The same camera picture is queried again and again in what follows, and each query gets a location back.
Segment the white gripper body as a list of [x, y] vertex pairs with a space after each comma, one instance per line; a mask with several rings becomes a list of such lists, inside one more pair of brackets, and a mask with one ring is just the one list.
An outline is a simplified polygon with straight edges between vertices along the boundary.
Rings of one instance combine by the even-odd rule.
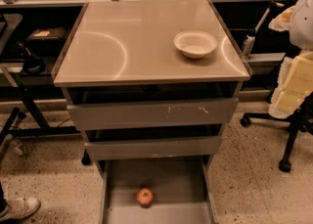
[[274, 90], [269, 114], [285, 119], [313, 92], [313, 52], [302, 52], [281, 64], [278, 87]]

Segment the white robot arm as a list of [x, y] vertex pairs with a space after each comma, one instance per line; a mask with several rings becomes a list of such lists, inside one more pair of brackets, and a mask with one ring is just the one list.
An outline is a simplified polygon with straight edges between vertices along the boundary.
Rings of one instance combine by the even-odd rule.
[[269, 114], [279, 119], [292, 115], [313, 92], [313, 0], [298, 0], [291, 10], [290, 42], [301, 49], [281, 63]]

